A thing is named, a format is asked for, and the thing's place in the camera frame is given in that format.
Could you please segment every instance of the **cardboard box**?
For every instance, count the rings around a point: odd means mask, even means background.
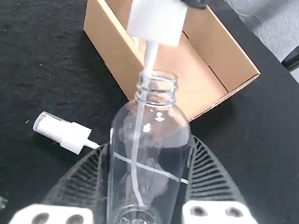
[[[127,35],[130,0],[88,0],[84,31],[129,100],[145,44]],[[178,76],[177,105],[189,121],[247,86],[260,72],[210,8],[188,9],[177,48],[160,46],[155,69]]]

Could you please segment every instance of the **black table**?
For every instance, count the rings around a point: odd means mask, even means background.
[[[104,143],[127,101],[82,31],[85,5],[0,3],[0,196],[8,199],[1,223],[40,202],[85,154],[73,155],[35,134],[41,111],[92,128],[91,139]],[[229,171],[261,224],[297,224],[299,85],[226,4],[212,8],[262,75],[193,121],[192,133]]]

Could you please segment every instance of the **bottle neck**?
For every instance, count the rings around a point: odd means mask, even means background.
[[[138,103],[155,107],[173,106],[177,88],[178,77],[173,73],[154,71],[149,77],[141,72],[135,99]]]

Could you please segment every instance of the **spray pump cap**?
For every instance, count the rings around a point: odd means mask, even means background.
[[[91,129],[75,122],[66,121],[48,112],[42,112],[37,117],[33,124],[33,131],[58,142],[61,147],[77,155],[83,146],[99,147],[98,144],[88,139]]]

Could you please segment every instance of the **white pump cap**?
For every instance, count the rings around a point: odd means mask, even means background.
[[[133,0],[127,33],[148,42],[176,47],[187,8],[181,0]]]
[[[33,131],[40,133],[60,144],[61,147],[79,154],[83,146],[99,147],[88,139],[91,129],[75,122],[69,122],[48,112],[42,112],[33,124]]]

